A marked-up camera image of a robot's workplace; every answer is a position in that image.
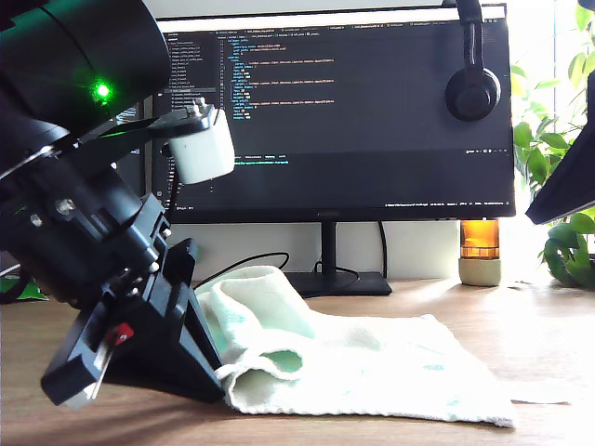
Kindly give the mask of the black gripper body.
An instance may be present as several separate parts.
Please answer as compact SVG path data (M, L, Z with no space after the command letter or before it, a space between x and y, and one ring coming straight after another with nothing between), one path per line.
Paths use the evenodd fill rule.
M105 164L76 169L53 152L1 176L1 246L78 316L41 379L80 408L104 383L153 385L170 324L170 225Z

